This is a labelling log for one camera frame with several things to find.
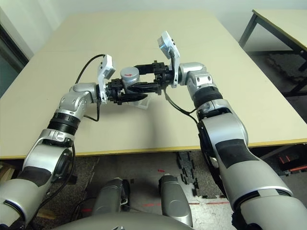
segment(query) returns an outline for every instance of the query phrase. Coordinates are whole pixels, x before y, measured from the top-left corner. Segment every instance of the beige tabletop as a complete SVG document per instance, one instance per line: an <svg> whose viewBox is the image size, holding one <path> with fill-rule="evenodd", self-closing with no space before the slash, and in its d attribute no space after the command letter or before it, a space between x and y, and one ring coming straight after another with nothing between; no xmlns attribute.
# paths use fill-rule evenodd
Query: beige tabletop
<svg viewBox="0 0 307 230"><path fill-rule="evenodd" d="M254 14L307 51L307 10L260 10Z"/></svg>
<svg viewBox="0 0 307 230"><path fill-rule="evenodd" d="M153 60L168 63L157 45L164 30L174 38L182 63L207 66L245 124L249 146L307 142L306 123L212 14L99 12L69 17L0 99L0 158L25 157L92 56L113 57L118 69L113 78L127 66ZM99 62L89 66L81 82L97 82ZM179 106L193 109L186 87L168 92ZM94 104L87 114L96 116ZM99 122L82 120L75 145L77 155L200 148L194 122L156 94L147 110L113 103L102 106Z"/></svg>

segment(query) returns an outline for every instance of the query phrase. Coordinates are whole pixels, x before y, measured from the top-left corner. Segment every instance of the floor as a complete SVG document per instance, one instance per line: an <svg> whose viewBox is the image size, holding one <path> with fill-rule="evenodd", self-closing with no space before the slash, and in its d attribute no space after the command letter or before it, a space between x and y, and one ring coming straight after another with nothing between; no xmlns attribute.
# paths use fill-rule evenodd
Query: floor
<svg viewBox="0 0 307 230"><path fill-rule="evenodd" d="M272 67L267 56L251 57L262 69L268 78L280 91L288 91L295 84L282 76L282 74ZM287 99L295 110L307 122L307 97L292 97ZM95 197L101 186L114 177L128 179L131 183L131 206L144 212L161 214L161 201L158 194L158 179L164 173L171 173L178 177L182 188L188 198L193 216L193 226L198 230L217 229L232 230L231 225L232 210L225 198L220 198L220 192L216 190L216 185L212 181L207 169L199 168L198 177L202 178L200 185L204 187L203 194L211 194L210 199L194 196L192 184L184 184L180 179L181 170L176 162L176 154L169 153L146 153L120 156L104 157L84 157L77 158L76 175L78 181L76 185L67 185L63 191L50 203L46 209L52 210L57 216L50 220L36 218L35 222L43 229L51 229L58 225L67 223L71 214L81 200L86 197ZM295 196L301 198L307 206L307 172L294 174L288 177L283 176L283 180L293 190ZM52 193L60 184L53 186ZM90 214L90 209L94 200L89 200L81 206L79 218Z"/></svg>

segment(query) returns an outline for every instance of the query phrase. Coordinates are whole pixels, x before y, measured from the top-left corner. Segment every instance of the small cylindrical object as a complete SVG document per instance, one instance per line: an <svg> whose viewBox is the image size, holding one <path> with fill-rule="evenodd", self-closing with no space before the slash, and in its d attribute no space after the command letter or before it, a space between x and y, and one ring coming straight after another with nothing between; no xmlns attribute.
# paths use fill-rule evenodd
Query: small cylindrical object
<svg viewBox="0 0 307 230"><path fill-rule="evenodd" d="M120 72L120 76L124 83L124 89L126 93L134 93L128 90L128 86L138 83L140 80L139 70L135 67L123 68Z"/></svg>
<svg viewBox="0 0 307 230"><path fill-rule="evenodd" d="M162 214L192 227L193 221L189 202L178 183L178 179L166 174L161 177L159 183L161 185Z"/></svg>

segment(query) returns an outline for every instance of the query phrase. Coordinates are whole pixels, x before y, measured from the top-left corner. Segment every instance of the gray carpet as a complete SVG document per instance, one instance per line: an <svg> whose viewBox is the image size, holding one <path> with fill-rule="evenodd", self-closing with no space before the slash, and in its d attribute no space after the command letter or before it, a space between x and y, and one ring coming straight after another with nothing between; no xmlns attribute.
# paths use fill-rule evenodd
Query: gray carpet
<svg viewBox="0 0 307 230"><path fill-rule="evenodd" d="M98 157L77 157L74 175L78 176L76 184L68 184L63 190L47 203L44 208L51 210L56 215L55 219L35 218L35 224L39 227L43 226L44 230L52 229L57 226L69 222L71 213L76 204L84 199L85 189L91 179L92 171L97 162ZM56 183L51 186L50 194L56 191L61 186L61 183Z"/></svg>
<svg viewBox="0 0 307 230"><path fill-rule="evenodd" d="M296 54L269 54L268 63L278 70L283 76L294 82L299 82L307 77L307 70L300 72L298 68L305 60Z"/></svg>

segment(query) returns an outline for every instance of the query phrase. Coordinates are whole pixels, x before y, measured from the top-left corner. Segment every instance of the table leg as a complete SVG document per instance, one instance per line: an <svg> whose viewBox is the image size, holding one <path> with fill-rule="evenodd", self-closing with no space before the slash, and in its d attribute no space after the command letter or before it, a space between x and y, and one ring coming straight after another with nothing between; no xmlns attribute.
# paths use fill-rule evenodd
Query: table leg
<svg viewBox="0 0 307 230"><path fill-rule="evenodd" d="M303 72L303 71L306 70L306 69L307 69L307 61L305 61L305 63L304 63L303 65L301 65L300 68L298 68L298 71Z"/></svg>
<svg viewBox="0 0 307 230"><path fill-rule="evenodd" d="M251 35L251 33L253 32L257 22L257 15L253 14L253 16L251 17L247 27L245 28L245 31L243 32L240 40L239 40L239 45L243 48L249 38L249 36Z"/></svg>

